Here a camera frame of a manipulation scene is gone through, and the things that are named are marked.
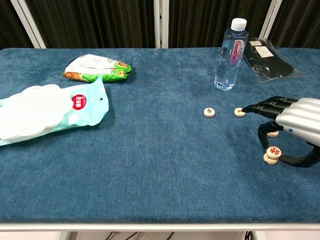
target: water bottle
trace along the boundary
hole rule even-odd
[[[224,32],[221,56],[216,68],[214,85],[227,91],[234,87],[238,75],[239,65],[248,40],[245,31],[247,20],[235,18],[231,28]]]

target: table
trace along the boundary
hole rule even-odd
[[[279,51],[305,78],[260,83],[242,62],[225,92],[213,85],[219,48],[1,50],[0,99],[78,85],[62,71],[84,54],[132,62],[133,72],[105,83],[99,125],[0,148],[0,229],[320,229],[320,164],[266,164],[257,128],[269,120],[234,116],[271,96],[320,97],[320,51]],[[311,150],[284,132],[270,141],[286,155]]]

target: table edge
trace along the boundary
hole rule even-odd
[[[320,223],[0,223],[0,232],[113,231],[113,232],[216,232],[216,231],[320,231]]]

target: white bottle cap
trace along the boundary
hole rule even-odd
[[[243,31],[246,29],[247,20],[243,18],[234,18],[231,23],[231,29],[234,31]]]

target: robotic hand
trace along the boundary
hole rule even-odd
[[[313,150],[306,156],[296,158],[282,155],[279,160],[294,167],[307,168],[320,162],[320,100],[301,98],[295,100],[274,96],[257,104],[242,109],[245,113],[260,114],[273,119],[261,124],[258,137],[262,146],[267,149],[267,133],[286,131],[306,141]]]

